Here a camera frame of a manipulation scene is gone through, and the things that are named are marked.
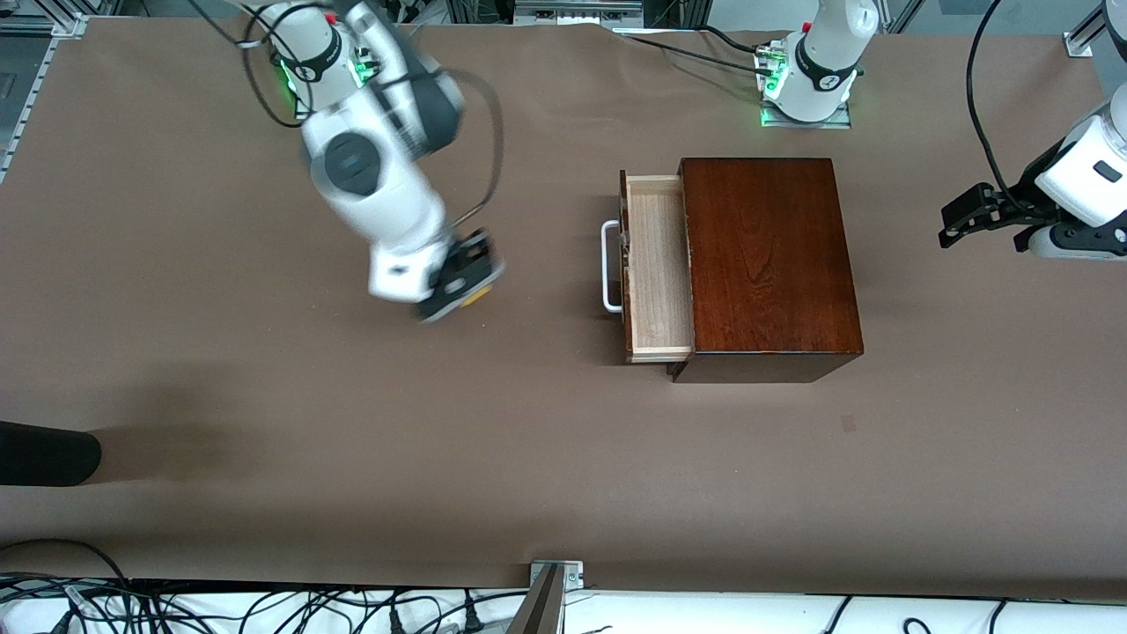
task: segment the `open drawer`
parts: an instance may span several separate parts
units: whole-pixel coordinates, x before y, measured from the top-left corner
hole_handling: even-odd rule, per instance
[[[676,383],[810,383],[864,352],[828,159],[686,158],[677,176],[623,171],[621,196],[603,302],[628,363],[669,364]]]
[[[693,319],[681,177],[622,171],[621,188],[627,361],[684,361],[692,352]]]

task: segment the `black cable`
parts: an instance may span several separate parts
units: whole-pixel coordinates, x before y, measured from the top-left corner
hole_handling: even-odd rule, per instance
[[[919,632],[912,632],[911,627],[913,625],[919,625],[923,629],[923,634],[931,634],[931,627],[928,627],[926,623],[914,616],[904,619],[904,623],[900,624],[900,632],[904,634],[919,634]]]
[[[419,597],[419,598],[420,599],[431,599],[431,601],[434,602],[434,609],[435,609],[435,611],[437,611],[438,614],[442,614],[442,604],[438,602],[438,599],[435,599],[434,597]],[[434,632],[432,634],[438,634],[438,628],[441,626],[442,626],[442,619],[438,619],[438,623],[434,624]]]
[[[258,9],[255,9],[254,11],[251,11],[251,14],[250,14],[251,19],[247,21],[247,26],[242,29],[242,39],[243,39],[243,42],[250,39],[250,32],[255,28],[255,24],[259,21],[259,19],[260,19],[259,16],[260,16],[260,14],[263,12],[264,9],[265,9],[265,7],[260,7]],[[290,48],[290,46],[286,46],[285,42],[283,42],[281,37],[278,38],[278,43],[282,44],[282,45],[284,45],[285,48],[286,48],[286,51],[290,52],[289,54],[290,54],[290,59],[291,60],[295,57],[294,54],[293,54],[293,50]],[[270,117],[270,120],[273,120],[274,123],[281,125],[282,127],[291,127],[291,128],[293,128],[293,127],[301,127],[301,122],[300,120],[299,122],[284,120],[281,116],[277,115],[277,113],[274,111],[274,108],[272,108],[270,104],[266,100],[266,96],[263,95],[261,87],[258,86],[258,80],[255,79],[255,71],[254,71],[254,69],[250,68],[250,48],[240,47],[240,50],[239,50],[239,56],[240,56],[240,59],[242,61],[242,73],[245,75],[247,75],[247,82],[250,84],[250,91],[255,93],[255,99],[258,101],[258,105],[261,106],[261,108],[266,113],[266,115]],[[313,109],[312,108],[313,88],[311,86],[309,86],[308,83],[305,84],[305,88],[309,90],[309,101],[310,101],[309,102],[309,106],[310,106],[309,109],[310,109],[310,111],[312,111],[312,109]],[[298,98],[298,95],[295,92],[294,93],[294,99],[296,99],[296,98]]]
[[[967,56],[967,109],[970,110],[970,123],[975,126],[975,134],[978,135],[978,142],[983,145],[983,152],[986,153],[986,162],[990,163],[990,170],[994,175],[994,180],[997,181],[997,188],[1005,195],[1006,199],[1010,200],[1013,206],[1018,208],[1023,208],[1018,199],[1013,197],[1010,193],[1010,187],[1006,186],[1005,179],[1002,178],[1002,170],[997,167],[997,161],[994,159],[994,150],[990,146],[990,141],[986,139],[986,133],[983,131],[983,124],[978,120],[978,108],[975,107],[975,57],[978,55],[978,44],[982,42],[983,33],[986,32],[986,25],[990,24],[991,16],[997,9],[997,6],[1002,3],[1002,0],[993,0],[990,8],[983,15],[983,20],[978,23],[978,30],[975,32],[975,38],[970,42],[970,55]]]
[[[834,617],[829,619],[829,626],[823,629],[822,634],[833,634],[834,629],[837,628],[837,622],[841,620],[842,618],[842,613],[845,611],[845,606],[848,606],[849,602],[852,600],[853,600],[853,595],[845,597],[845,600],[837,606],[836,610],[834,610]]]
[[[257,12],[257,15],[254,15],[252,17],[254,17],[254,19],[258,20],[258,24],[260,24],[263,26],[263,29],[266,33],[260,38],[258,38],[257,42],[259,44],[265,44],[270,38],[272,35],[276,36],[277,34],[275,32],[277,30],[278,25],[282,24],[282,20],[286,19],[287,17],[290,17],[291,15],[293,15],[293,14],[295,14],[298,11],[301,11],[303,9],[331,9],[331,8],[332,8],[331,5],[322,5],[320,2],[307,2],[304,5],[296,5],[296,6],[293,6],[293,7],[289,7],[287,9],[285,9],[284,11],[282,11],[278,15],[278,17],[273,23],[270,23],[270,24],[266,24],[266,20],[264,20],[261,18],[263,11],[259,10]],[[248,14],[254,14],[254,11],[251,9],[249,9],[245,5],[242,6],[242,9],[245,11],[247,11]],[[243,44],[245,45],[249,44],[246,38],[243,38]]]
[[[361,632],[364,629],[364,625],[366,625],[367,622],[371,620],[371,618],[373,616],[375,616],[376,613],[379,613],[382,608],[392,605],[392,601],[394,601],[397,605],[400,605],[400,606],[406,605],[406,604],[411,604],[411,602],[415,602],[415,601],[433,601],[434,605],[435,605],[435,608],[437,608],[438,613],[440,614],[442,613],[442,604],[440,604],[438,599],[435,599],[434,597],[431,597],[431,596],[425,596],[425,597],[408,597],[408,598],[403,599],[399,595],[401,595],[401,592],[396,591],[396,592],[392,593],[391,597],[388,597],[383,601],[376,604],[375,606],[372,606],[372,610],[364,614],[364,618],[362,618],[361,622],[356,625],[356,627],[354,627],[352,629],[350,634],[361,634]],[[362,597],[364,598],[364,601],[365,601],[364,604],[357,604],[355,601],[348,601],[348,600],[345,600],[345,599],[337,599],[337,600],[339,600],[340,602],[343,602],[345,605],[349,605],[349,606],[362,606],[362,607],[365,607],[365,608],[370,607],[370,605],[367,604],[367,595],[362,595]]]
[[[399,610],[396,609],[396,599],[399,597],[399,590],[393,590],[391,592],[391,605],[388,607],[388,623],[391,625],[391,634],[406,634],[403,629],[403,622],[399,619]]]
[[[259,604],[261,604],[263,601],[265,601],[266,599],[268,599],[270,596],[272,595],[264,595],[264,596],[259,597],[258,600],[256,600],[254,604],[250,604],[250,607],[247,608],[247,614],[242,615],[242,618],[240,619],[241,622],[239,623],[239,634],[243,634],[243,632],[247,628],[247,622],[250,620],[251,616],[255,616],[256,614],[261,614],[261,611],[265,611],[265,610],[261,610],[261,611],[256,613],[255,608],[257,608]],[[276,608],[276,607],[281,606],[282,604],[289,601],[290,599],[294,599],[296,597],[298,597],[298,592],[294,592],[293,595],[290,595],[289,597],[286,597],[284,600],[282,600],[282,601],[279,601],[277,604],[274,604],[274,605],[272,605],[269,607],[270,608]]]
[[[997,607],[994,611],[990,613],[990,634],[994,634],[994,625],[997,624],[997,615],[1002,614],[1002,608],[1010,602],[1010,599],[1002,599],[997,602]]]
[[[314,601],[314,599],[312,597],[312,592],[310,592],[309,600],[305,601],[300,608],[298,608],[296,611],[294,611],[293,614],[291,614],[289,618],[286,618],[285,620],[283,620],[282,624],[278,625],[276,629],[274,629],[274,634],[282,634],[282,629],[286,625],[290,625],[291,620],[298,618],[298,616],[301,615],[301,614],[303,614],[303,613],[308,613],[309,609],[310,609],[310,604],[312,604],[313,601]]]
[[[737,51],[743,51],[744,53],[751,53],[752,55],[758,54],[758,50],[757,50],[758,46],[766,46],[766,44],[760,44],[758,46],[745,46],[745,45],[740,44],[739,42],[736,42],[735,39],[728,37],[727,33],[720,30],[719,28],[711,27],[711,26],[708,26],[708,25],[704,25],[704,26],[694,26],[692,28],[692,30],[702,30],[702,32],[706,32],[706,33],[711,33],[712,35],[719,37],[728,46],[731,46],[733,48],[735,48]]]
[[[338,610],[338,609],[336,609],[334,607],[330,607],[330,605],[329,605],[329,604],[331,604],[332,601],[336,600],[336,597],[339,597],[340,595],[344,595],[344,590],[340,590],[339,592],[337,592],[336,596],[330,596],[328,592],[321,595],[321,597],[322,597],[323,600],[320,604],[318,604],[318,606],[317,606],[316,609],[313,609],[313,610],[310,611],[309,616],[305,619],[302,620],[302,623],[298,627],[298,629],[294,631],[294,634],[304,634],[305,627],[309,626],[309,620],[311,618],[313,618],[313,615],[317,614],[318,610],[327,610],[327,611],[330,611],[330,613],[334,613],[334,614],[336,614],[338,616],[344,617],[344,619],[348,622],[348,631],[352,632],[353,631],[353,620],[352,620],[352,617],[349,617],[347,614],[345,614],[345,613],[343,613],[343,611],[340,611],[340,610]]]
[[[97,601],[92,601],[92,600],[91,600],[91,601],[87,601],[87,602],[88,602],[88,604],[90,604],[91,606],[94,606],[94,609],[95,609],[95,610],[97,610],[97,611],[98,611],[98,614],[100,614],[100,615],[101,615],[101,618],[100,618],[100,619],[99,619],[99,618],[95,618],[95,617],[91,617],[91,616],[88,616],[88,617],[86,617],[86,619],[87,619],[87,620],[89,620],[89,622],[91,622],[91,623],[99,623],[99,622],[100,622],[100,623],[105,623],[106,625],[108,625],[108,626],[109,626],[109,631],[110,631],[110,632],[113,632],[114,634],[121,634],[121,631],[118,631],[118,629],[117,629],[117,627],[114,627],[114,623],[116,623],[116,622],[117,622],[117,619],[115,619],[115,618],[110,617],[110,616],[109,616],[109,613],[108,613],[108,611],[106,611],[105,609],[103,609],[103,607],[101,607],[101,606],[99,606]]]
[[[70,619],[73,616],[74,616],[74,604],[71,604],[66,608],[66,611],[63,614],[62,618],[59,619],[59,623],[56,623],[55,626],[51,628],[51,634],[66,634],[68,632],[70,632]]]
[[[478,609],[473,607],[473,597],[470,595],[470,589],[465,589],[465,600],[463,601],[465,606],[465,627],[462,628],[464,634],[477,634],[485,629],[481,624],[481,619],[478,618]]]
[[[509,597],[523,597],[523,596],[525,596],[527,593],[529,593],[527,590],[517,590],[515,592],[502,592],[500,595],[490,595],[488,597],[479,597],[477,599],[473,599],[473,601],[470,605],[483,604],[485,601],[492,601],[494,599],[507,599]],[[432,619],[431,622],[428,622],[426,625],[424,625],[423,627],[419,627],[418,629],[416,629],[415,634],[423,634],[431,626],[433,626],[433,625],[441,625],[442,624],[442,619],[446,618],[447,616],[450,616],[452,614],[458,614],[459,611],[461,611],[463,609],[465,609],[465,605],[464,604],[461,605],[461,606],[458,606],[456,608],[451,608],[451,609],[449,609],[449,610],[440,614],[434,619]]]
[[[184,606],[180,606],[180,605],[176,604],[174,600],[171,600],[171,599],[163,599],[163,598],[161,598],[159,596],[159,593],[158,595],[153,595],[152,600],[154,601],[157,614],[158,614],[158,616],[160,617],[160,619],[162,622],[161,624],[165,626],[166,629],[167,629],[167,623],[166,622],[168,622],[168,620],[174,620],[174,622],[184,623],[184,624],[187,624],[188,620],[195,620],[196,623],[198,623],[207,632],[207,634],[215,634],[215,631],[212,629],[211,625],[207,625],[207,620],[204,617],[195,614],[194,611],[189,610],[188,608],[185,608]],[[172,609],[179,610],[181,614],[184,614],[184,617],[178,617],[176,615],[172,615],[171,617],[169,617],[167,615],[167,613],[165,613],[161,609],[161,607],[160,607],[161,604],[165,604],[165,605],[171,607]]]
[[[669,46],[668,44],[662,44],[659,42],[654,42],[653,39],[642,39],[641,37],[628,37],[628,39],[633,39],[635,42],[641,42],[642,44],[649,44],[650,46],[657,46],[658,48],[664,48],[673,53],[678,53],[682,55],[687,55],[690,57],[696,57],[698,60],[703,60],[706,62],[711,62],[713,64],[719,64],[721,66],[734,68],[737,70],[745,70],[755,74],[769,75],[771,71],[767,69],[753,68],[744,64],[737,64],[735,62],[728,62],[725,60],[719,60],[717,57],[710,57],[708,55],[701,55],[700,53],[693,53],[692,51],[685,51],[684,48],[677,48],[676,46]]]
[[[196,2],[196,0],[187,0],[187,2],[188,5],[192,6],[193,9],[195,9],[197,14],[199,14],[199,17],[203,18],[204,21],[211,25],[211,27],[215,30],[215,33],[220,35],[220,37],[227,39],[228,44],[232,46],[239,45],[239,41],[236,39],[230,33],[223,30],[223,27],[219,26],[219,24],[211,16],[207,15],[207,11],[205,11],[204,8],[201,7],[198,2]]]
[[[6,546],[0,546],[0,553],[10,551],[12,548],[21,548],[24,546],[42,546],[47,544],[54,544],[59,546],[74,546],[78,548],[82,548],[85,551],[89,551],[95,555],[97,555],[98,559],[103,561],[103,563],[109,566],[109,570],[113,571],[114,577],[117,578],[117,582],[121,584],[121,589],[123,591],[122,605],[125,607],[125,614],[130,614],[132,601],[130,600],[130,597],[127,595],[130,589],[130,583],[125,579],[125,573],[122,572],[121,566],[117,565],[117,562],[115,562],[113,557],[107,555],[101,548],[98,548],[97,546],[87,544],[86,542],[80,542],[78,539],[66,539],[61,537],[39,537],[36,539],[24,539],[23,542],[16,542],[12,544],[8,544]]]
[[[258,607],[259,604],[261,604],[266,599],[269,599],[270,597],[277,597],[278,595],[281,595],[281,592],[267,592],[266,595],[259,597],[254,604],[250,605],[250,608],[248,608],[247,613],[243,614],[242,616],[227,616],[227,615],[218,615],[218,614],[208,614],[208,615],[204,615],[204,616],[196,616],[195,614],[193,614],[189,610],[185,609],[183,606],[177,605],[177,604],[174,602],[176,600],[176,598],[179,597],[179,595],[174,595],[169,599],[162,599],[162,601],[165,604],[167,604],[169,606],[172,606],[174,608],[180,610],[181,613],[190,614],[192,618],[203,618],[203,619],[207,619],[207,620],[246,620],[246,619],[248,619],[248,618],[250,618],[252,616],[265,614],[265,613],[267,613],[267,611],[269,611],[269,610],[272,610],[272,609],[281,606],[282,604],[289,601],[290,599],[296,597],[298,592],[293,592],[292,595],[287,596],[287,597],[283,597],[281,601],[273,602],[273,604],[270,604],[270,605],[268,605],[268,606],[266,606],[264,608],[259,608],[257,610],[255,609],[255,608]]]
[[[30,579],[21,579],[21,580],[19,580],[16,583],[16,586],[18,586],[19,583],[27,583],[27,582],[32,582],[32,581],[35,581],[35,582],[38,582],[38,583],[45,583],[46,586],[45,587],[39,587],[39,588],[20,589],[18,592],[14,592],[11,595],[5,596],[3,598],[0,598],[0,605],[7,604],[9,601],[15,601],[15,600],[24,599],[24,598],[43,599],[43,598],[68,597],[68,595],[65,592],[66,586],[86,586],[86,587],[95,589],[95,590],[104,590],[107,593],[114,593],[114,592],[116,592],[116,593],[130,595],[132,597],[137,597],[137,598],[148,597],[148,595],[144,595],[144,593],[141,593],[141,592],[134,592],[132,590],[121,590],[118,588],[114,588],[113,586],[106,586],[104,583],[94,583],[94,582],[90,582],[90,581],[83,581],[81,579],[57,580],[57,579],[54,579],[54,578],[38,578],[38,577],[35,577],[35,578],[30,578]],[[51,595],[50,597],[43,597],[42,595],[44,592],[46,592],[47,590],[53,590],[55,593]]]
[[[505,162],[505,116],[502,111],[500,98],[497,96],[497,91],[494,90],[492,86],[490,86],[488,81],[467,70],[441,69],[441,72],[446,72],[454,79],[461,79],[464,83],[468,83],[471,88],[477,90],[477,92],[481,95],[481,98],[485,99],[486,104],[489,106],[489,117],[492,120],[494,151],[489,170],[489,184],[486,185],[486,194],[481,197],[478,204],[470,207],[469,211],[458,216],[458,218],[451,223],[451,226],[459,226],[485,208],[485,206],[489,204],[489,200],[492,199],[494,194],[497,193],[497,185],[500,182],[500,172]]]
[[[70,601],[70,613],[78,617],[78,623],[82,626],[82,634],[90,634],[90,631],[86,626],[86,618],[82,616],[82,611],[78,609],[74,601]]]

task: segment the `brown table surface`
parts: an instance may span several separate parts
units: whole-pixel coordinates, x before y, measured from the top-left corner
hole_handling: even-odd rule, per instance
[[[365,293],[365,243],[206,25],[62,44],[0,186],[0,418],[104,430],[108,482],[3,490],[0,536],[137,577],[503,586],[567,557],[603,588],[1127,593],[1127,269],[938,247],[988,177],[968,38],[877,37],[849,132],[762,128],[746,74],[593,26],[417,38],[492,82],[508,135],[479,216],[508,271],[433,327]],[[1099,84],[1058,37],[980,53],[1015,179]],[[488,173],[468,99],[424,161],[452,213]],[[621,364],[598,225],[619,169],[694,155],[834,159],[864,357],[809,386]],[[27,557],[2,568],[106,574]]]

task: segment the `metal plate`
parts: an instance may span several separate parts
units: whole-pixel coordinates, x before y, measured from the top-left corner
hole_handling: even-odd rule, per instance
[[[834,114],[829,115],[829,118],[817,123],[795,120],[793,118],[782,114],[782,110],[780,110],[779,106],[775,104],[772,104],[771,101],[761,101],[760,123],[763,127],[806,127],[815,130],[849,130],[851,126],[848,101],[834,110]]]

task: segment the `wire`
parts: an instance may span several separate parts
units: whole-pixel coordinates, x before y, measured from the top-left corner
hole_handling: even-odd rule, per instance
[[[291,7],[290,9],[295,9],[295,8],[300,8],[300,7],[304,7],[304,6]],[[251,19],[247,23],[247,26],[243,27],[243,29],[242,29],[242,41],[243,42],[249,41],[249,38],[250,38],[250,32],[255,28],[255,24],[256,23],[263,24],[265,29],[267,29],[267,30],[269,29],[269,26],[266,26],[265,21],[263,21],[261,17],[260,17],[261,12],[265,9],[266,9],[266,7],[259,7],[257,9],[254,9],[252,11],[250,11]],[[279,16],[279,19],[274,20],[274,24],[270,25],[270,26],[273,26],[273,27],[276,28],[279,21],[282,21],[281,20],[281,16]],[[293,54],[293,48],[290,48],[290,46],[285,43],[284,39],[282,39],[277,35],[275,35],[274,37],[278,41],[278,44],[281,44],[282,46],[285,47],[285,50],[287,51],[287,54],[290,55],[291,60],[296,59],[296,55]],[[263,95],[263,89],[258,84],[258,80],[255,79],[255,71],[250,68],[250,48],[240,47],[240,50],[239,50],[239,56],[240,56],[240,59],[242,61],[242,73],[245,75],[247,75],[247,82],[250,84],[250,91],[255,93],[255,99],[258,101],[258,105],[261,106],[261,108],[266,113],[266,115],[270,117],[270,120],[273,120],[274,123],[281,125],[282,127],[290,127],[290,128],[301,127],[301,122],[300,120],[299,122],[284,120],[281,116],[277,115],[277,113],[274,111],[274,108],[272,108],[270,105],[269,105],[269,102],[266,100],[266,97]],[[305,83],[305,90],[309,93],[309,104],[307,104],[307,107],[309,108],[310,111],[313,111],[313,88],[309,83]],[[298,98],[296,93],[294,93],[294,98],[295,99]]]
[[[990,613],[990,634],[994,634],[994,625],[997,624],[997,615],[1002,614],[1002,608],[1010,602],[1010,599],[1002,599],[997,602],[997,607],[994,611]]]
[[[295,599],[298,597],[298,595],[299,595],[298,592],[294,592],[293,595],[290,595],[289,597],[286,597],[284,600],[282,600],[282,601],[279,601],[277,604],[274,604],[274,605],[272,605],[269,607],[270,608],[276,608],[276,607],[281,606],[282,604],[289,601],[290,599]],[[254,604],[250,604],[250,607],[247,608],[247,614],[245,614],[242,616],[242,618],[240,619],[241,622],[239,623],[239,634],[242,634],[246,631],[246,628],[247,628],[247,622],[250,620],[251,616],[254,616],[255,614],[261,614],[261,611],[265,611],[265,610],[261,610],[261,611],[256,613],[255,608],[257,608],[259,604],[261,604],[263,601],[265,601],[269,597],[270,597],[270,595],[264,595],[264,596],[259,597],[258,600],[256,600]]]
[[[274,609],[274,608],[281,606],[282,604],[289,601],[290,599],[293,599],[294,597],[296,597],[299,595],[299,592],[293,592],[293,593],[286,596],[286,597],[283,597],[282,600],[275,601],[275,602],[273,602],[273,604],[270,604],[270,605],[268,605],[268,606],[266,606],[264,608],[259,608],[257,610],[255,609],[255,608],[258,607],[259,604],[261,604],[266,599],[269,599],[270,597],[277,597],[278,595],[279,595],[278,592],[268,592],[266,595],[263,595],[261,597],[258,598],[258,600],[256,600],[254,604],[250,605],[250,608],[248,608],[247,613],[245,615],[242,615],[242,616],[207,615],[207,616],[196,617],[196,618],[206,618],[207,620],[246,620],[246,619],[248,619],[248,618],[250,618],[252,616],[257,616],[257,615],[270,611],[272,609]],[[190,613],[188,613],[188,610],[186,610],[183,607],[174,604],[174,601],[176,600],[176,598],[179,595],[174,595],[169,599],[165,600],[165,602],[171,605],[172,607],[175,607],[176,609],[178,609],[178,610],[180,610],[180,611],[183,611],[185,614],[190,614]]]
[[[193,9],[195,9],[197,14],[199,14],[199,17],[203,18],[204,21],[206,21],[208,25],[211,25],[213,29],[215,29],[215,33],[218,33],[220,37],[227,39],[228,44],[232,46],[239,45],[239,41],[236,39],[234,36],[232,36],[230,33],[223,30],[223,27],[219,26],[219,24],[211,16],[207,15],[207,11],[205,11],[204,8],[201,7],[198,2],[196,2],[196,0],[187,0],[187,2],[188,5],[192,6]]]
[[[370,604],[367,602],[367,595],[362,595],[362,597],[364,598],[364,602],[363,604],[360,604],[360,602],[356,602],[356,601],[348,601],[348,600],[341,599],[339,597],[337,597],[336,600],[339,601],[339,602],[341,602],[341,604],[348,605],[348,606],[362,606],[362,607],[365,607],[365,608],[371,607]],[[438,599],[435,599],[434,597],[431,597],[431,596],[426,596],[426,597],[409,597],[407,599],[403,599],[402,598],[402,593],[398,593],[398,591],[397,591],[397,593],[392,593],[391,597],[388,597],[383,601],[376,604],[372,608],[371,611],[366,613],[364,615],[364,618],[362,618],[361,622],[356,625],[356,627],[354,627],[352,629],[352,634],[360,634],[361,631],[364,629],[364,625],[366,625],[367,622],[371,620],[371,618],[373,616],[375,616],[376,613],[380,611],[380,609],[382,609],[382,608],[391,605],[392,602],[394,602],[396,605],[402,606],[402,605],[415,602],[415,601],[433,601],[434,606],[435,606],[435,608],[437,608],[438,613],[440,614],[442,613],[442,604],[440,604]]]
[[[904,623],[900,624],[900,632],[904,634],[914,634],[912,629],[909,629],[913,625],[919,625],[923,629],[923,634],[931,634],[931,627],[928,627],[926,623],[914,616],[909,616],[904,619]]]
[[[676,46],[669,46],[668,44],[662,44],[659,42],[654,42],[653,39],[642,39],[640,37],[628,37],[628,39],[633,39],[635,42],[641,42],[642,44],[649,44],[650,46],[657,46],[658,48],[664,48],[666,51],[680,53],[682,55],[687,55],[690,57],[696,57],[698,60],[703,60],[706,62],[712,62],[713,64],[719,64],[721,66],[734,68],[737,70],[746,70],[747,72],[752,72],[755,74],[763,74],[763,75],[771,74],[771,71],[769,71],[767,69],[747,66],[744,64],[737,64],[735,62],[719,60],[717,57],[710,57],[708,55],[701,55],[700,53],[693,53],[692,51],[685,51],[684,48],[677,48]]]
[[[529,593],[527,590],[517,590],[515,592],[502,592],[500,595],[490,595],[488,597],[479,597],[477,599],[473,599],[473,601],[471,601],[469,604],[462,604],[462,605],[460,605],[460,606],[458,606],[455,608],[451,608],[451,609],[449,609],[449,610],[440,614],[434,619],[432,619],[431,622],[428,622],[426,625],[424,625],[423,627],[419,627],[418,629],[416,629],[415,634],[423,634],[431,626],[441,624],[442,619],[446,618],[447,616],[450,616],[452,614],[458,614],[459,611],[464,610],[467,608],[467,606],[472,606],[472,605],[477,605],[477,604],[483,604],[485,601],[492,601],[494,599],[507,599],[509,597],[523,597],[523,596],[525,596],[527,593]]]
[[[79,611],[78,606],[74,605],[74,601],[70,601],[70,609],[66,610],[66,611],[71,616],[77,616],[78,617],[78,623],[79,623],[79,625],[82,626],[82,634],[90,634],[90,631],[86,626],[86,619],[82,618],[82,613]],[[69,618],[66,619],[66,623],[68,623],[68,625],[70,625],[70,619]]]
[[[829,619],[829,626],[823,629],[822,634],[833,634],[834,629],[837,628],[837,622],[841,620],[842,618],[842,613],[845,611],[845,606],[848,606],[849,602],[852,600],[853,600],[853,595],[845,597],[845,600],[837,606],[836,610],[834,610],[834,617]]]
[[[59,546],[74,546],[77,548],[82,548],[85,551],[89,551],[90,553],[97,555],[98,559],[103,561],[103,563],[109,566],[109,570],[113,571],[114,577],[117,578],[117,582],[121,584],[121,589],[123,591],[122,605],[125,606],[125,614],[130,614],[132,601],[130,600],[128,595],[125,593],[130,589],[130,582],[125,579],[125,573],[122,572],[122,568],[117,565],[117,562],[115,562],[113,557],[107,555],[105,551],[98,548],[97,546],[87,544],[86,542],[80,542],[78,539],[65,539],[61,537],[41,537],[37,539],[24,539],[23,542],[15,542],[6,546],[0,546],[0,553],[3,553],[6,551],[11,551],[14,548],[18,550],[26,546],[43,546],[47,544],[54,544]]]
[[[489,204],[489,200],[492,199],[494,194],[497,193],[497,185],[500,182],[500,172],[505,162],[505,117],[500,107],[500,98],[488,81],[468,70],[443,69],[443,71],[477,90],[489,106],[489,116],[492,119],[494,151],[492,164],[489,170],[489,184],[486,186],[486,194],[481,197],[481,200],[451,223],[451,226],[456,227],[485,208]]]
[[[105,623],[106,625],[108,625],[108,626],[109,626],[109,631],[110,631],[110,632],[113,632],[114,634],[119,634],[119,631],[118,631],[118,629],[117,629],[116,627],[114,627],[114,620],[115,620],[115,619],[110,618],[110,616],[109,616],[109,613],[108,613],[108,611],[106,611],[105,609],[103,609],[103,607],[101,607],[101,606],[99,606],[99,605],[97,604],[97,601],[87,601],[87,602],[88,602],[88,604],[90,604],[91,606],[94,606],[94,609],[98,610],[98,614],[100,614],[100,615],[101,615],[101,619],[100,619],[100,620],[101,620],[103,623]],[[99,619],[97,619],[97,618],[94,618],[94,617],[89,617],[89,616],[88,616],[88,617],[85,617],[85,618],[86,618],[87,620],[90,620],[90,622],[94,622],[94,623],[97,623],[97,622],[99,620]]]
[[[770,42],[769,42],[766,44],[760,44],[758,46],[745,46],[745,45],[740,44],[739,42],[736,42],[735,39],[728,37],[727,33],[720,30],[719,28],[711,27],[711,26],[708,26],[708,25],[704,25],[704,26],[694,26],[692,28],[692,30],[701,30],[701,32],[704,32],[704,33],[711,33],[712,35],[719,37],[720,41],[724,42],[725,44],[727,44],[728,46],[731,46],[733,48],[735,48],[737,51],[743,51],[744,53],[751,53],[753,55],[758,54],[758,47],[760,46],[766,46],[766,44],[770,44]]]
[[[978,23],[978,30],[975,32],[975,38],[970,42],[970,54],[967,56],[967,109],[970,111],[970,123],[975,126],[975,134],[978,135],[978,142],[982,143],[983,152],[986,154],[986,162],[990,163],[990,170],[994,175],[994,180],[997,181],[997,188],[1013,206],[1023,208],[1018,203],[1018,199],[1013,197],[1010,187],[1005,184],[1005,179],[1002,178],[1002,170],[997,167],[997,161],[994,159],[994,150],[990,146],[990,141],[983,131],[983,124],[978,119],[978,108],[975,107],[975,57],[978,55],[978,44],[982,42],[983,33],[986,32],[986,25],[990,24],[990,18],[1001,3],[1002,0],[993,0],[991,2],[990,8],[983,15],[983,20]]]
[[[220,35],[220,37],[225,39],[228,44],[231,44],[232,46],[239,48],[239,56],[242,60],[242,72],[243,74],[247,75],[247,82],[250,83],[250,90],[251,92],[255,93],[255,99],[258,101],[258,105],[261,106],[263,110],[266,111],[267,116],[269,116],[274,123],[283,127],[301,127],[300,122],[287,122],[284,120],[282,117],[279,117],[277,113],[274,111],[274,108],[272,108],[269,102],[266,100],[265,95],[263,95],[261,87],[258,84],[258,80],[255,79],[254,70],[250,66],[250,48],[273,37],[283,48],[285,48],[285,53],[286,55],[289,55],[291,60],[296,60],[298,55],[294,54],[293,48],[291,48],[290,45],[286,44],[285,39],[283,39],[279,35],[277,35],[276,30],[278,26],[282,24],[282,20],[284,20],[285,18],[287,18],[289,16],[293,15],[296,11],[300,11],[302,9],[319,9],[323,8],[325,5],[310,2],[310,3],[295,5],[293,7],[289,7],[287,9],[282,11],[282,14],[277,17],[277,19],[273,21],[273,24],[266,24],[266,21],[261,19],[261,14],[266,9],[266,6],[259,7],[254,10],[243,6],[242,9],[250,14],[251,19],[247,23],[247,26],[242,30],[242,39],[236,39],[231,34],[223,30],[223,28],[219,26],[219,24],[216,24],[211,16],[207,15],[207,11],[205,11],[204,8],[196,2],[196,0],[187,0],[187,2],[188,5],[192,6],[193,9],[195,9],[197,14],[199,14],[199,17],[202,17],[208,25],[211,25],[212,29],[214,29],[215,33]],[[256,23],[263,26],[265,35],[263,36],[261,39],[251,41],[250,32],[254,29],[254,25]],[[313,111],[314,109],[313,87],[310,86],[308,82],[303,81],[303,83],[305,83],[305,90],[309,96],[309,101],[305,104],[305,107],[309,109],[309,111]],[[294,95],[294,98],[300,100],[300,97],[296,95]]]

